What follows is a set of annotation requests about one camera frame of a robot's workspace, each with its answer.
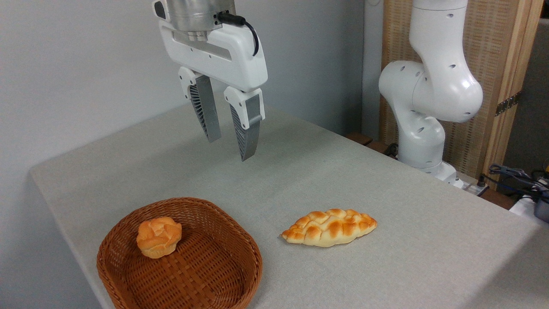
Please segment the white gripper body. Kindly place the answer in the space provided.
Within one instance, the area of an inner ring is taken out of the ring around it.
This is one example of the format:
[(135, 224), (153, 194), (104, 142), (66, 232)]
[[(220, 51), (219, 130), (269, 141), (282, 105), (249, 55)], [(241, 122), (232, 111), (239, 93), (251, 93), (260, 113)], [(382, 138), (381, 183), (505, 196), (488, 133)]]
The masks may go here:
[(175, 63), (243, 92), (267, 82), (259, 38), (233, 0), (155, 0), (152, 8)]

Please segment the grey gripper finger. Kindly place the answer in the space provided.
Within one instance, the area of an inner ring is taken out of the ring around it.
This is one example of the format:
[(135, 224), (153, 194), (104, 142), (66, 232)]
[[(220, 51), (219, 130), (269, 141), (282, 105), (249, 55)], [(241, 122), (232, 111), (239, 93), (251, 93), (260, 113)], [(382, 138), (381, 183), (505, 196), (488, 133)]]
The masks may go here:
[(178, 75), (185, 98), (190, 100), (208, 142), (216, 141), (221, 137), (221, 129), (210, 78), (185, 67), (180, 67)]
[(229, 86), (224, 96), (231, 106), (241, 160), (245, 161), (255, 154), (260, 122), (265, 119), (262, 90), (258, 88), (246, 93)]

